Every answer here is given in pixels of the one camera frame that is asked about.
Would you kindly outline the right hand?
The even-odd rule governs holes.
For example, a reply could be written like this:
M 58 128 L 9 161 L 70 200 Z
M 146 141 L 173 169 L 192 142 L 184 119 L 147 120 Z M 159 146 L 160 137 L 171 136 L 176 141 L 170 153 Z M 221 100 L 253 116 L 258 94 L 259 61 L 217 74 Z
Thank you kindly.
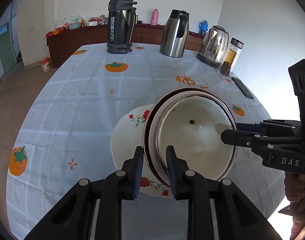
M 305 175 L 285 172 L 285 195 L 291 204 L 280 213 L 294 216 L 305 210 Z

